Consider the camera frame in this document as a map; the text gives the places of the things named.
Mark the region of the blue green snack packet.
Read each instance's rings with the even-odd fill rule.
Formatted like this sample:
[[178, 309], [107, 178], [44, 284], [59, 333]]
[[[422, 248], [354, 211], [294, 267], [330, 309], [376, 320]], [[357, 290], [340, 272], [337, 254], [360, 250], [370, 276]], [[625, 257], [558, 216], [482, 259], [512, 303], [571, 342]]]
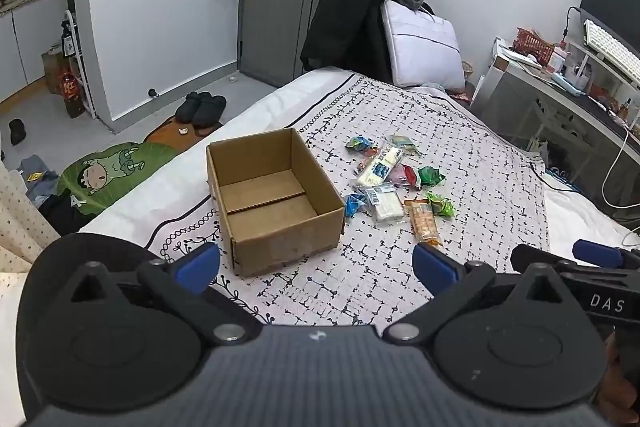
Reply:
[[353, 136], [352, 139], [349, 139], [345, 144], [347, 150], [353, 150], [358, 153], [367, 153], [368, 150], [372, 150], [374, 147], [373, 143], [365, 138], [362, 135]]

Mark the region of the long white snack pack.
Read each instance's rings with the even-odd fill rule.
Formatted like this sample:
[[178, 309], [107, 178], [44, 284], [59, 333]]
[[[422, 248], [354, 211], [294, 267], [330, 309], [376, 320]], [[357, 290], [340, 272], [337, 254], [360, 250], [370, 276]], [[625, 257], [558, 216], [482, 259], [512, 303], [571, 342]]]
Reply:
[[404, 151], [400, 147], [393, 145], [381, 147], [356, 179], [356, 185], [374, 187], [383, 184], [390, 172], [401, 161], [402, 156], [404, 156]]

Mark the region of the green trimmed cake packet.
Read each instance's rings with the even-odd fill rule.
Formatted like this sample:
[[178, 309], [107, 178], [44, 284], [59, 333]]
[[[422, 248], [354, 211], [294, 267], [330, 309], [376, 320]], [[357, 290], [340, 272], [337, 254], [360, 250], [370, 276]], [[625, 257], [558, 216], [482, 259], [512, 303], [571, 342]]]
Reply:
[[400, 148], [407, 155], [421, 156], [420, 148], [408, 136], [392, 134], [387, 137], [387, 142], [391, 146]]

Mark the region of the orange biscuit pack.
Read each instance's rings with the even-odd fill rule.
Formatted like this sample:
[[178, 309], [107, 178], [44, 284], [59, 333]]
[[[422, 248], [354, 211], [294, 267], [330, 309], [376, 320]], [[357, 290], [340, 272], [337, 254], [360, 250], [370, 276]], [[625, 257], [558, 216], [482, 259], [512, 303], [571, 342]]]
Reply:
[[407, 199], [404, 206], [416, 240], [431, 246], [442, 246], [431, 203], [426, 199]]

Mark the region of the light green snack packet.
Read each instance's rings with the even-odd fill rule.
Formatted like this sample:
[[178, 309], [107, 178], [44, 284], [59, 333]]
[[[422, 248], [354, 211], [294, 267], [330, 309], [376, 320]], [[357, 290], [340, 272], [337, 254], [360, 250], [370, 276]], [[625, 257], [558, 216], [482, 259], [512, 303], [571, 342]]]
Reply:
[[431, 205], [432, 213], [434, 213], [436, 217], [442, 217], [446, 219], [456, 217], [454, 204], [448, 197], [428, 191], [425, 193], [425, 198]]

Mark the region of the black slipper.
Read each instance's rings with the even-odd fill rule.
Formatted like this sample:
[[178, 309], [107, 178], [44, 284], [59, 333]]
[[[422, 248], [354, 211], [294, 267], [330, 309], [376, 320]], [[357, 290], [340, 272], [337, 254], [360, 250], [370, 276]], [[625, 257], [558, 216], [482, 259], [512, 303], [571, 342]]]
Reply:
[[175, 113], [176, 121], [179, 124], [193, 124], [201, 126], [206, 117], [208, 103], [213, 97], [205, 93], [189, 93]]
[[198, 95], [200, 106], [196, 110], [192, 126], [194, 129], [207, 129], [216, 126], [227, 107], [227, 99], [222, 95], [203, 92]]

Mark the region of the white desk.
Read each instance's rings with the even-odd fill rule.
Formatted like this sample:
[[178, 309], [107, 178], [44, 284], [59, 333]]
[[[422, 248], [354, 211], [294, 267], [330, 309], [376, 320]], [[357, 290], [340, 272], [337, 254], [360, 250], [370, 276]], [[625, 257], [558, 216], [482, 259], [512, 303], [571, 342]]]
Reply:
[[523, 150], [546, 142], [549, 169], [624, 225], [639, 219], [639, 140], [587, 95], [517, 60], [503, 38], [492, 43], [471, 112]]

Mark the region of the black monitor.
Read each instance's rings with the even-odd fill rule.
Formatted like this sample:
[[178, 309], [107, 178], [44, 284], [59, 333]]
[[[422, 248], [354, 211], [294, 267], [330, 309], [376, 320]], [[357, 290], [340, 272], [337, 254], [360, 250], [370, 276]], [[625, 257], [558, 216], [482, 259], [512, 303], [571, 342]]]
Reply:
[[580, 0], [579, 12], [639, 53], [640, 0]]

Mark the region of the pink mochi packet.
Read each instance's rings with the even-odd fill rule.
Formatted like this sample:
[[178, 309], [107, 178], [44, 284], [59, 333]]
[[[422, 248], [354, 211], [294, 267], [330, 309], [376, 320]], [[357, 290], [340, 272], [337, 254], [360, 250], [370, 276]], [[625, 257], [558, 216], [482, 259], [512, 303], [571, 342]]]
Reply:
[[405, 166], [402, 164], [395, 166], [388, 175], [387, 182], [396, 186], [409, 186], [410, 182], [405, 172]]

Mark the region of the blue candy packet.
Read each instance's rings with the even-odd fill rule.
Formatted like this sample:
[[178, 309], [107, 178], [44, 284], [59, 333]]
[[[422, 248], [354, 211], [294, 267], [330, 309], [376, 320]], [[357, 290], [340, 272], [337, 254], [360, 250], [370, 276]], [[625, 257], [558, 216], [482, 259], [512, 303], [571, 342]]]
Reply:
[[345, 199], [345, 217], [352, 219], [357, 212], [367, 206], [367, 196], [362, 193], [348, 194]]

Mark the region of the dark soda bottle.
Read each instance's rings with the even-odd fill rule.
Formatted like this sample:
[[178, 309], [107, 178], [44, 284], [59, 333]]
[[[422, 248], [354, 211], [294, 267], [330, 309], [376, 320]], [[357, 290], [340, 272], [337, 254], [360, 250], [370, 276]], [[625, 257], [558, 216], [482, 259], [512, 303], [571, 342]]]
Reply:
[[85, 112], [80, 83], [70, 70], [64, 70], [60, 77], [60, 90], [67, 115], [74, 119]]

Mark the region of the white square snack packet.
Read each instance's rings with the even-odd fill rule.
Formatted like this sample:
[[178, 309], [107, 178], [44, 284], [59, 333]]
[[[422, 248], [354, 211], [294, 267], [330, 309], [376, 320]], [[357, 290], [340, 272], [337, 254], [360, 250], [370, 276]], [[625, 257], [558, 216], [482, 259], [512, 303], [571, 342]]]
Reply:
[[363, 193], [376, 222], [396, 221], [405, 216], [404, 206], [393, 184], [365, 187]]

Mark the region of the white pillow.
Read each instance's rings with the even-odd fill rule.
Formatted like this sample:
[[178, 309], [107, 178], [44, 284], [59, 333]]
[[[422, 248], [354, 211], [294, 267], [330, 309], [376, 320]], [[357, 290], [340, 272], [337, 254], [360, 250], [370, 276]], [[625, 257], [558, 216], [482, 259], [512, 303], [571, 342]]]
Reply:
[[392, 0], [383, 3], [381, 14], [396, 87], [436, 84], [445, 91], [464, 90], [460, 46], [449, 20]]

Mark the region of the dark green snack packet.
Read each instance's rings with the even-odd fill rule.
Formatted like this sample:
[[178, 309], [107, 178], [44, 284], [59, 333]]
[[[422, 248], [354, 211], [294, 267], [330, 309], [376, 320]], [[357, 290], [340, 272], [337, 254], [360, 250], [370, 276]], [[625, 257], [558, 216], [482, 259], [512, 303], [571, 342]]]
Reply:
[[433, 187], [446, 180], [446, 176], [438, 168], [432, 166], [421, 167], [418, 173], [422, 186]]

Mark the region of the red striped snack packet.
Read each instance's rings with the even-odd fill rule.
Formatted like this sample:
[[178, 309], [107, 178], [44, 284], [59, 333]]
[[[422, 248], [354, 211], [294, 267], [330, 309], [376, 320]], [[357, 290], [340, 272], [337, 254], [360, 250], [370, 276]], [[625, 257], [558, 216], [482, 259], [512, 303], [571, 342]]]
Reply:
[[404, 172], [406, 184], [411, 188], [413, 188], [413, 190], [420, 191], [422, 186], [422, 180], [420, 177], [419, 170], [410, 165], [403, 165], [402, 171]]

